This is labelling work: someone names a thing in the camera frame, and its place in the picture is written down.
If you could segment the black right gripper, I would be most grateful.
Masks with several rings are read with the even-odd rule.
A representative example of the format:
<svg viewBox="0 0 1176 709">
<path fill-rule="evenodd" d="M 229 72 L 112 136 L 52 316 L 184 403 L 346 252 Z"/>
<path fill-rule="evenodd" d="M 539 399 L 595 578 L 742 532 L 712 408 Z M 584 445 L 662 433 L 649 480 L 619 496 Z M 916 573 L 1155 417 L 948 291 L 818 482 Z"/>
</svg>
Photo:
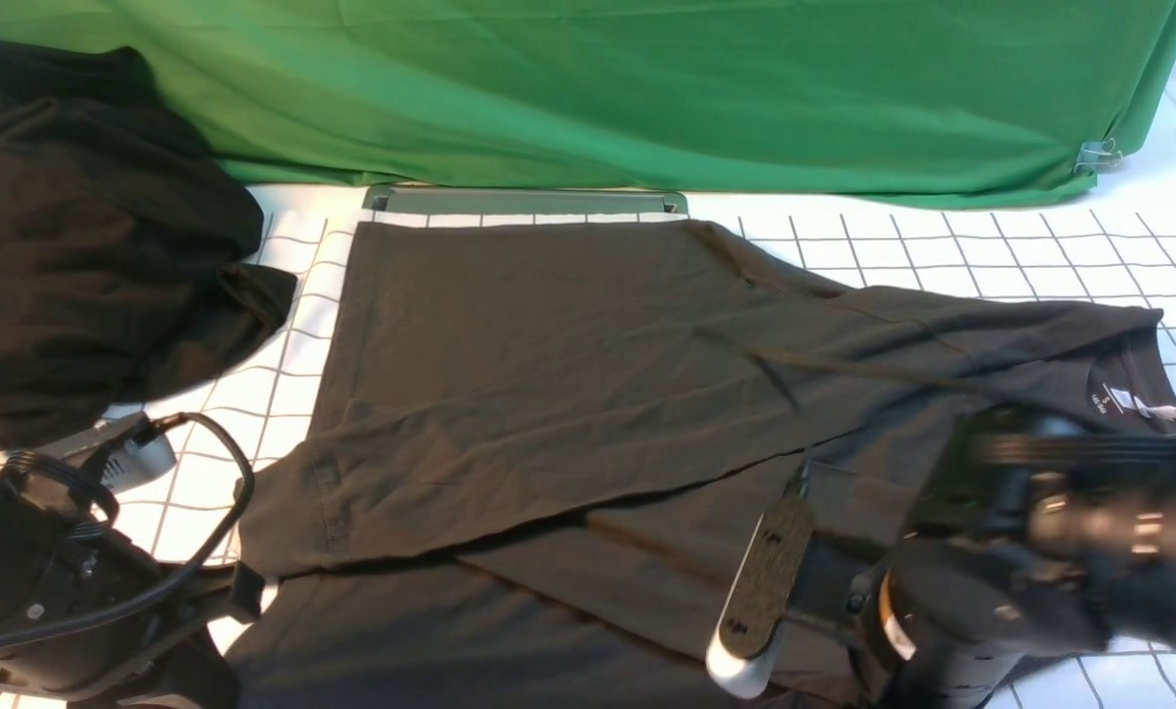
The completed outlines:
<svg viewBox="0 0 1176 709">
<path fill-rule="evenodd" d="M 983 708 L 1030 657 L 1111 640 L 1080 566 L 1013 542 L 817 536 L 790 618 L 846 647 L 858 708 Z"/>
</svg>

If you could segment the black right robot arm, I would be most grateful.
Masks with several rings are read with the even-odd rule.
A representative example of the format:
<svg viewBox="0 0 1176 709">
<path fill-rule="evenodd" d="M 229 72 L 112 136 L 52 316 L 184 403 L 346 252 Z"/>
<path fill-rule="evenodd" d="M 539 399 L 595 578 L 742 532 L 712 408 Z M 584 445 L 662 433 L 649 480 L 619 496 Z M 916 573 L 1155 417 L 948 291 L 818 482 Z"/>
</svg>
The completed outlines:
<svg viewBox="0 0 1176 709">
<path fill-rule="evenodd" d="M 1034 660 L 1118 636 L 1176 650 L 1176 436 L 1087 430 L 1017 407 L 958 424 L 834 626 L 855 708 L 983 708 Z"/>
</svg>

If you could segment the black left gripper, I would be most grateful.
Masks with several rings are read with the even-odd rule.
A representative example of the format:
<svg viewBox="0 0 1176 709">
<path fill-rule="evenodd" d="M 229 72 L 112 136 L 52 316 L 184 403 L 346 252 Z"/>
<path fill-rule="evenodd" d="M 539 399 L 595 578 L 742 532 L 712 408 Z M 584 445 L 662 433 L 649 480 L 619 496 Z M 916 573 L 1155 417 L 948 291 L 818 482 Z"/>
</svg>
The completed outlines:
<svg viewBox="0 0 1176 709">
<path fill-rule="evenodd" d="M 75 522 L 0 484 L 0 695 L 201 695 L 205 626 L 250 624 L 267 580 L 245 562 L 206 566 L 147 609 L 93 624 L 178 570 L 119 531 Z"/>
</svg>

